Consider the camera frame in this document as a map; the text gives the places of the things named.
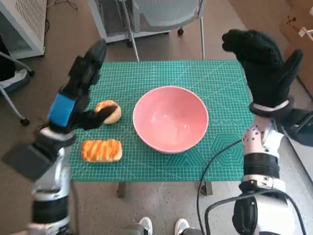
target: cardboard box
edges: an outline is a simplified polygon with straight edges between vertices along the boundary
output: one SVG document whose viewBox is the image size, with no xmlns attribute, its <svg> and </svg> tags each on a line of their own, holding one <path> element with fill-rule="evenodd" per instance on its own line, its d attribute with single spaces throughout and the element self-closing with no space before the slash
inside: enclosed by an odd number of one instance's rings
<svg viewBox="0 0 313 235">
<path fill-rule="evenodd" d="M 289 42 L 294 42 L 304 35 L 301 32 L 303 27 L 307 30 L 313 29 L 313 16 L 293 8 L 283 17 L 279 29 Z"/>
<path fill-rule="evenodd" d="M 297 8 L 304 13 L 313 15 L 313 1 L 312 0 L 289 0 L 293 8 Z"/>
<path fill-rule="evenodd" d="M 298 38 L 287 48 L 284 57 L 287 59 L 295 49 L 302 49 L 304 52 L 302 67 L 298 75 L 307 90 L 313 95 L 313 37 L 305 34 Z"/>
</svg>

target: table leg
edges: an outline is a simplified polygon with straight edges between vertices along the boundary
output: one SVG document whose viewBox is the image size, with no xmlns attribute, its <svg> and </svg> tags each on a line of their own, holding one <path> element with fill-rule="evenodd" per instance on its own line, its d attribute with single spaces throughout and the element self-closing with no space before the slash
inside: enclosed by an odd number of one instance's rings
<svg viewBox="0 0 313 235">
<path fill-rule="evenodd" d="M 212 183 L 211 181 L 205 181 L 204 184 L 201 186 L 201 193 L 204 196 L 213 195 Z"/>
<path fill-rule="evenodd" d="M 118 182 L 117 197 L 125 198 L 125 196 L 126 196 L 126 182 Z"/>
</svg>

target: bread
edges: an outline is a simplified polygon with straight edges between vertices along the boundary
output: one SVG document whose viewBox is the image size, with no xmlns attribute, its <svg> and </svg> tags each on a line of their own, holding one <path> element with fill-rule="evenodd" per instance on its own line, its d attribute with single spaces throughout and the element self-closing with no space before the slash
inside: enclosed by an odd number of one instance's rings
<svg viewBox="0 0 313 235">
<path fill-rule="evenodd" d="M 82 146 L 82 157 L 87 162 L 111 163 L 122 158 L 123 150 L 120 141 L 86 140 Z"/>
<path fill-rule="evenodd" d="M 98 103 L 96 108 L 95 108 L 95 112 L 98 113 L 101 109 L 103 109 L 107 106 L 111 106 L 111 105 L 117 106 L 117 108 L 114 110 L 114 112 L 110 116 L 108 116 L 103 121 L 104 124 L 116 123 L 122 117 L 121 107 L 112 100 L 106 100 L 106 101 Z"/>
</svg>

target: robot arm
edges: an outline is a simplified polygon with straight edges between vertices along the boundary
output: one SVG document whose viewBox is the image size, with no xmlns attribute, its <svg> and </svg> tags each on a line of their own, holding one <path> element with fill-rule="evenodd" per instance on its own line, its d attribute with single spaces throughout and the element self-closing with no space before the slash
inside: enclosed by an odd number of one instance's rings
<svg viewBox="0 0 313 235">
<path fill-rule="evenodd" d="M 48 115 L 48 124 L 36 133 L 33 143 L 13 147 L 2 160 L 18 173 L 34 181 L 32 190 L 31 235 L 68 234 L 68 195 L 72 130 L 98 128 L 115 106 L 100 112 L 85 111 L 89 104 L 89 88 L 99 79 L 106 55 L 106 42 L 100 40 L 84 57 L 78 56 L 69 72 L 69 82 L 60 89 Z"/>
<path fill-rule="evenodd" d="M 241 235 L 291 235 L 290 197 L 279 174 L 278 148 L 284 133 L 277 132 L 275 125 L 283 126 L 301 144 L 313 146 L 312 112 L 296 109 L 293 98 L 288 97 L 303 53 L 295 50 L 284 61 L 276 43 L 255 30 L 230 30 L 223 41 L 223 49 L 235 53 L 245 70 L 253 96 L 249 109 L 255 114 L 242 137 L 244 175 L 239 185 L 241 199 L 235 199 L 233 225 Z"/>
</svg>

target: white sneaker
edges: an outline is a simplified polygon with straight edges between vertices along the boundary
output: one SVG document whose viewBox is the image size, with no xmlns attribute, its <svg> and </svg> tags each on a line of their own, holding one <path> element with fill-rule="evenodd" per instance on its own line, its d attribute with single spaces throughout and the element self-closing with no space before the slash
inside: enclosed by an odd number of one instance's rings
<svg viewBox="0 0 313 235">
<path fill-rule="evenodd" d="M 179 235 L 182 233 L 182 231 L 184 231 L 185 229 L 189 228 L 189 223 L 187 220 L 185 219 L 179 219 L 177 222 L 176 222 L 176 225 L 175 225 L 175 235 Z"/>
<path fill-rule="evenodd" d="M 24 85 L 29 80 L 29 75 L 26 69 L 15 71 L 14 77 L 0 81 L 0 86 L 4 88 L 6 92 L 12 92 L 18 87 Z"/>
<path fill-rule="evenodd" d="M 147 231 L 148 235 L 152 235 L 153 229 L 152 229 L 152 221 L 149 217 L 143 217 L 139 224 L 141 224 Z"/>
</svg>

